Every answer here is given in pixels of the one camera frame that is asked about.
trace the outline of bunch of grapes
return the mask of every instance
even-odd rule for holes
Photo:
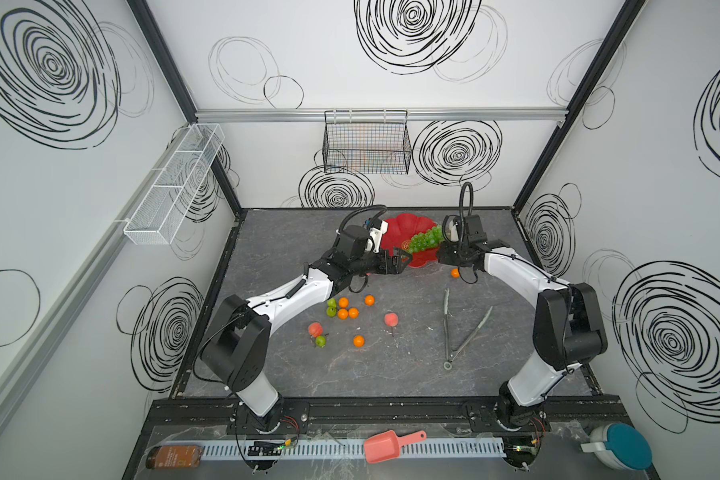
[[[436,248],[443,241],[443,230],[439,225],[421,234],[413,235],[410,245],[405,249],[409,254],[417,254],[424,250]]]

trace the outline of teal lid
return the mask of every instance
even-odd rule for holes
[[[640,432],[623,423],[615,423],[606,432],[606,448],[633,470],[645,470],[653,461],[650,445]]]

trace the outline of black wire basket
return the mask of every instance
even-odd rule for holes
[[[406,175],[413,148],[405,110],[327,110],[322,162],[327,174]]]

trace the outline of robotic arm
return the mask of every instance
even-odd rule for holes
[[[378,212],[363,226],[347,225],[354,216],[373,210]],[[379,217],[386,210],[373,205],[350,213],[336,230],[331,248],[316,262],[305,264],[303,274],[246,300],[228,296],[213,316],[209,325],[213,334],[201,348],[200,358],[265,429],[274,428],[282,410],[282,398],[262,371],[270,335],[308,307],[349,288],[354,276],[364,276],[367,282],[367,274],[400,274],[413,259],[398,248],[394,254],[380,248],[387,223]]]
[[[470,206],[464,215],[467,189]],[[586,283],[572,284],[544,272],[501,240],[489,241],[480,216],[472,215],[470,183],[461,188],[459,215],[445,217],[443,233],[440,263],[488,272],[536,308],[534,352],[518,374],[501,385],[496,405],[502,427],[517,430],[561,379],[607,349],[597,295]]]

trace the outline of flower-shaped red plate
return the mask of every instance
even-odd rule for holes
[[[413,214],[400,214],[385,221],[389,224],[389,227],[387,233],[382,237],[382,248],[389,250],[390,253],[392,253],[394,246],[403,249],[408,248],[408,242],[413,235],[422,234],[436,225],[426,216],[415,216]],[[431,248],[413,254],[413,260],[408,266],[419,268],[430,262],[435,262],[438,259],[435,255],[437,251],[437,248]]]

